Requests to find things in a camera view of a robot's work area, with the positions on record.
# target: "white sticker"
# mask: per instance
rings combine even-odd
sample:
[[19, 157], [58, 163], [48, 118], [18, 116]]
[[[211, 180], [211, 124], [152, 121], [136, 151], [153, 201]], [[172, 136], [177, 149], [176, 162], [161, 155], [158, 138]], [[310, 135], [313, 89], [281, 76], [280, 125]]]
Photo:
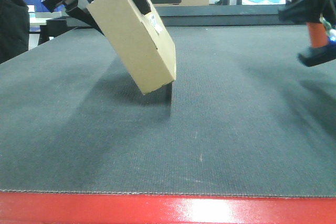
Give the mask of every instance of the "white sticker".
[[157, 32], [157, 34], [160, 34], [162, 32], [162, 27], [156, 22], [155, 16], [153, 13], [148, 13], [146, 14], [147, 19], [151, 22], [151, 24], [153, 25], [155, 31]]

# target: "person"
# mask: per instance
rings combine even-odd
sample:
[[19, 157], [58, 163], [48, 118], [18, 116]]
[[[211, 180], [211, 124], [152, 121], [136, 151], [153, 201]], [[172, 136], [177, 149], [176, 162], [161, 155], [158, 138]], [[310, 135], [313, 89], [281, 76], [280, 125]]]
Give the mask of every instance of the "person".
[[0, 0], [0, 63], [28, 50], [29, 13], [23, 0]]

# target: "red frame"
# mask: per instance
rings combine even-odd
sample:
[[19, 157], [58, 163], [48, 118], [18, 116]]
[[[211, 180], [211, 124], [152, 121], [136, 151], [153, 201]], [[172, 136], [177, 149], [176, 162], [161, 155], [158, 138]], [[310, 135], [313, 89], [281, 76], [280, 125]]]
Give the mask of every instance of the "red frame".
[[336, 198], [0, 193], [0, 223], [336, 223]]

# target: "conveyor belt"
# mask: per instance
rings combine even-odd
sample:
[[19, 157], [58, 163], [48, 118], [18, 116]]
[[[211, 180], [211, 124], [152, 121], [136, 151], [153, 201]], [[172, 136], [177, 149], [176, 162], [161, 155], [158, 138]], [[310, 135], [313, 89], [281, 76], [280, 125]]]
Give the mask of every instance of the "conveyor belt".
[[0, 190], [336, 196], [336, 61], [296, 60], [304, 26], [169, 32], [145, 97], [90, 29], [0, 65]]

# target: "table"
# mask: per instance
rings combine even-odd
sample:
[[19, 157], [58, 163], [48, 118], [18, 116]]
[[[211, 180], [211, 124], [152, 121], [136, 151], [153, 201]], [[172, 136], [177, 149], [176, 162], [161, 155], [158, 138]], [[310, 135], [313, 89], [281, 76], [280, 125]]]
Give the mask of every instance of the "table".
[[[264, 205], [240, 203], [268, 209], [270, 223], [335, 221], [335, 62], [306, 68], [296, 61], [308, 43], [306, 28], [169, 32], [177, 81], [147, 96], [92, 29], [70, 31], [2, 64], [0, 190], [130, 200], [194, 195], [180, 198], [193, 204], [261, 197]], [[218, 200], [222, 211], [237, 198]], [[284, 219], [276, 219], [279, 212]]]

